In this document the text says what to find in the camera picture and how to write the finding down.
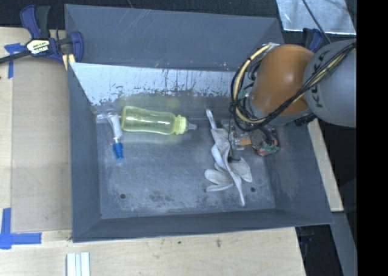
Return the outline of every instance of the yellow bottle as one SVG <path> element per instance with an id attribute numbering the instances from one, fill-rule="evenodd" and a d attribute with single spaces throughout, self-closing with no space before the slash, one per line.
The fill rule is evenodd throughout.
<path id="1" fill-rule="evenodd" d="M 175 116 L 170 112 L 150 111 L 126 106 L 122 110 L 121 129 L 127 132 L 181 135 L 190 129 L 196 129 L 196 125 L 189 123 L 184 116 Z"/>

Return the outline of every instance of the gray bin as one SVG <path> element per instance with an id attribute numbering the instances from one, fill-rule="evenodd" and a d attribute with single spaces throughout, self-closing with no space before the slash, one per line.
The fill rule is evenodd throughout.
<path id="1" fill-rule="evenodd" d="M 86 62 L 68 71 L 75 242 L 332 222 L 306 126 L 279 126 L 274 155 L 241 151 L 253 175 L 253 183 L 243 183 L 244 207 L 235 187 L 205 191 L 204 171 L 214 164 L 205 111 L 218 124 L 229 117 L 235 70 L 261 44 L 283 43 L 276 19 L 65 9 L 67 31 L 84 36 Z M 181 114 L 198 130 L 125 133 L 118 164 L 110 127 L 96 114 L 125 105 Z"/>

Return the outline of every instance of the white glove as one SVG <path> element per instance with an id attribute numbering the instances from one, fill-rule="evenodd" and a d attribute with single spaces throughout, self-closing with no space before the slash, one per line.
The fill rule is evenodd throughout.
<path id="1" fill-rule="evenodd" d="M 243 158 L 232 163 L 228 162 L 230 150 L 228 133 L 225 129 L 216 128 L 212 112 L 209 109 L 206 110 L 206 114 L 212 126 L 212 136 L 215 141 L 215 144 L 212 147 L 212 155 L 215 159 L 215 169 L 207 169 L 205 171 L 205 178 L 216 184 L 208 186 L 206 191 L 215 192 L 226 190 L 235 184 L 239 193 L 240 205 L 245 206 L 241 179 L 246 182 L 252 182 L 250 167 Z"/>

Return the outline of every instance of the wire bundle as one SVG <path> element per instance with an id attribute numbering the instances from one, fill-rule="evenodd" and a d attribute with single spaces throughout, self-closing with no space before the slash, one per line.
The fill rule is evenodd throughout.
<path id="1" fill-rule="evenodd" d="M 272 113 L 268 114 L 264 118 L 257 118 L 247 109 L 247 89 L 253 86 L 253 83 L 243 88 L 244 76 L 247 74 L 249 79 L 254 81 L 254 74 L 258 70 L 261 60 L 265 56 L 265 52 L 268 52 L 268 49 L 271 46 L 273 46 L 273 44 L 266 44 L 249 57 L 235 73 L 230 86 L 230 93 L 232 97 L 232 102 L 230 103 L 230 113 L 233 115 L 236 125 L 245 132 L 251 132 L 259 129 L 266 134 L 268 140 L 273 139 L 270 139 L 270 131 L 264 126 L 278 115 L 282 114 L 284 110 L 301 98 L 309 89 L 332 74 L 344 58 L 356 48 L 356 41 L 347 45 L 345 48 L 336 53 L 335 56 L 331 57 L 328 61 L 322 64 L 320 68 L 318 68 L 318 70 L 301 86 L 299 91 L 297 91 L 291 98 L 283 102 Z"/>

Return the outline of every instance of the yellow cable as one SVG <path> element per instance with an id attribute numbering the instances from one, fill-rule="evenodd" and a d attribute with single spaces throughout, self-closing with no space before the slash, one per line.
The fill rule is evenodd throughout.
<path id="1" fill-rule="evenodd" d="M 233 88 L 233 100 L 236 101 L 236 98 L 237 98 L 237 90 L 238 90 L 238 86 L 240 84 L 240 81 L 243 77 L 243 74 L 245 74 L 245 71 L 247 69 L 247 67 L 249 66 L 249 64 L 260 54 L 262 53 L 263 51 L 267 50 L 268 48 L 270 47 L 270 44 L 267 44 L 265 45 L 264 47 L 262 47 L 261 49 L 259 49 L 256 53 L 254 53 L 245 63 L 244 65 L 242 65 L 241 67 L 241 71 L 236 79 L 236 82 L 235 82 L 235 85 L 234 85 L 234 88 Z M 322 70 L 322 72 L 320 72 L 318 74 L 318 76 L 312 81 L 312 84 L 309 86 L 309 87 L 313 87 L 315 84 L 317 84 L 318 82 L 320 82 L 324 75 L 326 74 L 326 72 L 331 69 L 333 66 L 337 65 L 346 55 L 348 55 L 349 53 L 343 53 L 342 55 L 338 55 L 335 59 L 333 59 L 327 66 L 325 69 Z M 298 96 L 297 98 L 295 98 L 291 104 L 293 104 L 295 101 L 297 101 L 299 98 L 301 98 L 304 94 L 300 94 L 300 96 Z M 264 122 L 267 117 L 265 116 L 264 118 L 260 118 L 260 119 L 248 119 L 246 118 L 241 112 L 240 110 L 237 108 L 237 106 L 235 107 L 236 109 L 236 114 L 238 115 L 239 118 L 241 118 L 243 121 L 247 122 L 247 123 L 252 123 L 252 124 L 260 124 L 262 122 Z"/>
<path id="2" fill-rule="evenodd" d="M 263 47 L 261 47 L 260 49 L 258 49 L 241 67 L 241 70 L 240 70 L 240 73 L 239 75 L 237 76 L 236 78 L 236 81 L 235 81 L 235 85 L 233 86 L 233 101 L 236 101 L 237 99 L 237 96 L 238 96 L 238 86 L 241 82 L 241 79 L 243 78 L 243 75 L 245 74 L 245 71 L 247 70 L 249 64 L 260 54 L 262 54 L 262 52 L 265 52 L 267 49 L 269 49 L 269 47 L 271 46 L 271 44 L 267 44 Z M 262 119 L 257 119 L 257 120 L 252 120 L 252 119 L 248 119 L 246 118 L 241 112 L 240 110 L 236 107 L 236 114 L 238 115 L 239 118 L 241 118 L 243 121 L 245 122 L 248 122 L 248 123 L 261 123 L 265 120 L 265 118 L 262 118 Z"/>

